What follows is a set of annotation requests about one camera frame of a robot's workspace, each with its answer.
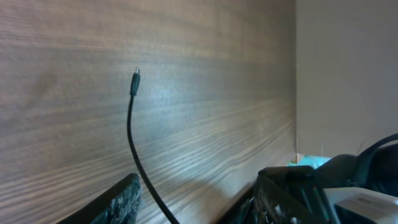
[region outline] wooden wall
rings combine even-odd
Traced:
[[[0,222],[53,223],[137,172],[212,223],[295,151],[293,0],[0,0]],[[144,189],[138,223],[166,219]]]

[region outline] black strap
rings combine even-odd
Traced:
[[[364,186],[368,181],[369,170],[371,167],[372,160],[377,153],[377,150],[392,141],[398,140],[398,133],[393,134],[392,136],[388,136],[376,143],[374,143],[371,147],[367,148],[358,156],[358,163],[356,166],[356,170],[353,174],[352,182],[356,183],[356,185]]]

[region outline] black cable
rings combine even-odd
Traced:
[[[134,102],[134,97],[137,95],[140,79],[141,79],[141,77],[139,75],[139,68],[137,67],[136,72],[132,75],[132,80],[131,80],[131,89],[130,89],[131,97],[130,97],[130,103],[129,103],[129,111],[127,112],[127,138],[129,139],[131,153],[134,158],[134,161],[136,162],[138,171],[141,174],[141,177],[144,180],[144,183],[147,186],[150,194],[153,196],[155,202],[157,203],[159,208],[162,210],[164,215],[169,219],[170,223],[178,224],[177,219],[174,217],[173,213],[169,210],[169,208],[163,202],[163,200],[161,199],[159,194],[156,192],[155,187],[152,185],[147,174],[145,173],[145,170],[144,170],[143,166],[141,165],[141,162],[138,158],[137,150],[136,150],[136,147],[134,146],[134,141],[132,140],[131,111],[132,111],[132,105]]]

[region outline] teal object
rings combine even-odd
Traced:
[[[304,158],[298,162],[290,162],[288,166],[312,166],[314,169],[322,166],[324,163],[328,162],[330,158],[321,156],[304,156]]]

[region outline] white wall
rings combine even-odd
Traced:
[[[297,0],[298,152],[357,154],[394,133],[398,1]]]

